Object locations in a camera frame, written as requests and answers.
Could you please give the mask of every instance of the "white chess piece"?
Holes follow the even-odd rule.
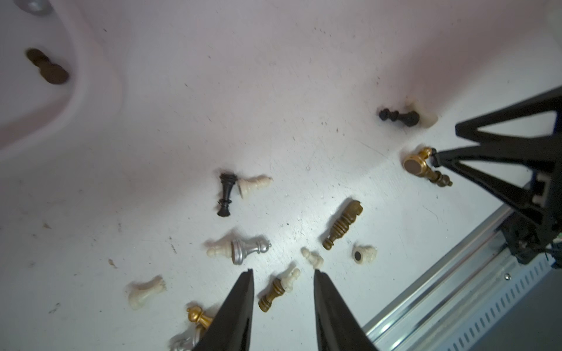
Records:
[[[302,248],[301,253],[304,256],[304,258],[306,258],[307,261],[310,262],[310,264],[315,270],[319,270],[320,268],[322,268],[322,265],[324,264],[324,259],[320,255],[310,252],[307,248]]]
[[[423,128],[429,128],[439,120],[439,116],[436,113],[428,112],[423,106],[414,98],[407,98],[406,107],[412,111],[416,111],[420,115],[419,125]]]
[[[146,304],[150,297],[166,291],[166,282],[157,276],[146,284],[137,286],[129,294],[129,305],[132,309],[139,309]]]
[[[207,256],[224,256],[226,258],[232,258],[232,243],[230,241],[226,241],[224,244],[213,246],[207,250]]]
[[[358,265],[372,262],[377,257],[377,249],[372,246],[355,246],[351,253]]]
[[[252,180],[238,179],[238,188],[240,189],[240,196],[244,199],[254,190],[268,187],[273,178],[260,176]]]
[[[281,278],[281,286],[283,287],[283,289],[285,289],[286,293],[290,293],[291,291],[293,291],[293,283],[300,276],[301,276],[301,270],[298,269],[298,268],[295,268],[291,272],[291,274],[289,274],[288,276],[286,276],[284,278]]]

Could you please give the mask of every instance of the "gold chess piece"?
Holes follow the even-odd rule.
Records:
[[[338,218],[332,228],[330,229],[330,235],[324,239],[322,246],[329,250],[334,245],[336,239],[341,238],[350,229],[350,224],[355,222],[357,216],[363,212],[361,203],[357,200],[353,200],[346,209],[343,211],[340,218]]]
[[[408,155],[402,166],[406,172],[413,174],[421,178],[427,178],[430,182],[437,184],[438,186],[451,186],[453,182],[448,175],[441,174],[439,171],[434,171],[429,168],[426,160],[433,154],[432,148],[423,148],[417,154]]]
[[[187,318],[190,322],[199,323],[205,329],[208,329],[213,321],[213,317],[205,316],[203,309],[199,306],[189,307],[187,309]]]
[[[260,298],[260,301],[257,303],[257,305],[260,306],[262,311],[267,312],[271,308],[273,299],[283,295],[284,293],[285,289],[283,289],[283,286],[281,285],[281,279],[275,278],[275,280],[271,284],[271,289],[267,294]]]

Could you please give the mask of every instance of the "black chess piece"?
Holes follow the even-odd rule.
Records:
[[[228,210],[228,205],[232,202],[232,200],[230,200],[230,192],[234,184],[236,184],[237,179],[236,174],[232,173],[221,173],[220,175],[220,182],[223,183],[223,198],[219,200],[220,210],[217,215],[221,217],[230,216],[230,211]]]
[[[383,121],[387,119],[390,119],[393,122],[396,122],[396,120],[402,121],[402,123],[408,127],[413,127],[420,121],[420,115],[416,111],[399,113],[398,111],[391,112],[387,108],[379,112],[379,117]]]

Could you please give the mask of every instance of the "brown chess pawn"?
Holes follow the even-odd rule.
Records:
[[[322,242],[322,246],[329,250],[334,245],[334,241],[336,239],[341,238],[344,236],[345,233],[350,229],[350,224],[355,222],[357,216],[363,212],[363,208],[361,203],[357,200],[353,200],[349,205],[347,205],[346,209],[343,211],[340,218],[338,218],[332,228],[330,229],[330,235],[324,239]]]

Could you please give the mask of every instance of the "dirt speck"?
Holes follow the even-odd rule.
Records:
[[[61,306],[61,303],[58,302],[58,303],[55,305],[55,308],[53,308],[52,310],[49,311],[49,314],[53,314],[53,313],[57,312],[57,310],[58,310],[58,308],[59,308],[60,306]]]

